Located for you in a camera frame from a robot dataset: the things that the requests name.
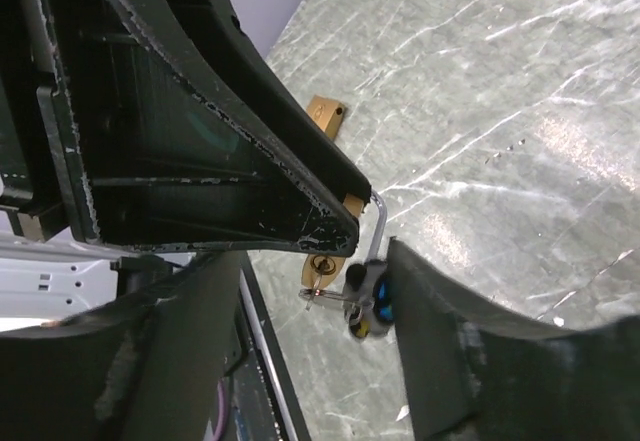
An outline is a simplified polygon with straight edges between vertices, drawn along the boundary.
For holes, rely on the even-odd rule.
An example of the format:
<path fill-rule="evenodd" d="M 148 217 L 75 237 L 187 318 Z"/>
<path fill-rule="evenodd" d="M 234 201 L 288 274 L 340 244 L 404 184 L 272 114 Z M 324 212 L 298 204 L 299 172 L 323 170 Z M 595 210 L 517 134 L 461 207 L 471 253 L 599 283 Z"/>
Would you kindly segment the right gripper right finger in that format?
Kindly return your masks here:
<path fill-rule="evenodd" d="M 582 331 L 510 311 L 399 240 L 395 333 L 419 440 L 635 440 L 639 319 Z"/>

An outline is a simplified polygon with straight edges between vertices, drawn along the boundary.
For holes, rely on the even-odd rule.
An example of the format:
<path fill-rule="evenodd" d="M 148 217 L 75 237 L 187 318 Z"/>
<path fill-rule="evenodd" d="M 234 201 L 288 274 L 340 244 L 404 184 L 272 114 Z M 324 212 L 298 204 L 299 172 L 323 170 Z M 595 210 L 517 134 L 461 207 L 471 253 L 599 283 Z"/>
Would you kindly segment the small brass long-shackle padlock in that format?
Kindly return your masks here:
<path fill-rule="evenodd" d="M 388 210 L 381 195 L 371 190 L 369 201 L 347 194 L 343 207 L 351 216 L 351 232 L 340 229 L 334 220 L 320 226 L 310 235 L 305 235 L 301 247 L 309 252 L 301 271 L 301 286 L 317 294 L 328 288 L 338 277 L 346 260 L 357 249 L 360 240 L 360 217 L 366 206 L 373 204 L 377 208 L 377 219 L 370 238 L 366 260 L 372 260 L 379 254 L 383 233 L 387 222 Z"/>

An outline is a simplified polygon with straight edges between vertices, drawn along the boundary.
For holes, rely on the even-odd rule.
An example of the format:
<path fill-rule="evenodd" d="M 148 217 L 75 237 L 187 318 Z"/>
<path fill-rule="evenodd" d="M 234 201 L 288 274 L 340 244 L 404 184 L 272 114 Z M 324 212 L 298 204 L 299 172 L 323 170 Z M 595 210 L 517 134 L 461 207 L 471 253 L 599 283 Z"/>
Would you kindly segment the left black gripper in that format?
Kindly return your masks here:
<path fill-rule="evenodd" d="M 1 0 L 1 209 L 15 234 L 95 238 L 95 0 Z"/>

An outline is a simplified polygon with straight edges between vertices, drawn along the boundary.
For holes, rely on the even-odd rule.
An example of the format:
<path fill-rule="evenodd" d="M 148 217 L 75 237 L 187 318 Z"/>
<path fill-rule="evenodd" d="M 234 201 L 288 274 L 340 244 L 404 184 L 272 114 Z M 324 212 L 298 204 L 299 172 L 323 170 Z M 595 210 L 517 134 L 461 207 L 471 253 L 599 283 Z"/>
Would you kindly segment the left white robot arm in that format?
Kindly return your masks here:
<path fill-rule="evenodd" d="M 366 177 L 230 0 L 1 0 L 1 313 L 94 308 L 194 252 L 347 257 Z"/>

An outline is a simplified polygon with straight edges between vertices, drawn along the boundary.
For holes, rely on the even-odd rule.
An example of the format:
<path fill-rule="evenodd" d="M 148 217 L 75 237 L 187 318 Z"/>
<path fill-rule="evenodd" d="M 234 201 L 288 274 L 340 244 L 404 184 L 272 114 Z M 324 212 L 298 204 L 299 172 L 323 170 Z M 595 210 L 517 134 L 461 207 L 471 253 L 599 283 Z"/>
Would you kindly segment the large brass padlock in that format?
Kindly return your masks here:
<path fill-rule="evenodd" d="M 346 106 L 338 100 L 314 95 L 306 112 L 321 131 L 334 141 L 343 122 Z"/>

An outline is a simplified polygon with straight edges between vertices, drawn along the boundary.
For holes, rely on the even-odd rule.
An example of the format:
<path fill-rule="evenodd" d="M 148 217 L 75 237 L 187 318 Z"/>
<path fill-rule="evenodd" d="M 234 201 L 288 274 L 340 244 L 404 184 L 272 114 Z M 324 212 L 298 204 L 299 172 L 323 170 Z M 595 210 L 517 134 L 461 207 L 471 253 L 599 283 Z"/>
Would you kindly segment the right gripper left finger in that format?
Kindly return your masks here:
<path fill-rule="evenodd" d="M 240 280 L 213 253 L 101 307 L 1 336 L 5 440 L 200 440 Z"/>

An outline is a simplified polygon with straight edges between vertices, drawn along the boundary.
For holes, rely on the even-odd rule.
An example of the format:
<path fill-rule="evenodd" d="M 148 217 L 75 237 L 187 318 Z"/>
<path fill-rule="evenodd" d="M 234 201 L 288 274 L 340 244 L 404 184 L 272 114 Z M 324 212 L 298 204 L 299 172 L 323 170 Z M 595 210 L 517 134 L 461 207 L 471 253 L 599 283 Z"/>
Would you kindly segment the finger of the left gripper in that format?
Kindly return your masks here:
<path fill-rule="evenodd" d="M 95 238 L 139 252 L 276 250 L 367 178 L 244 34 L 229 0 L 95 0 Z"/>

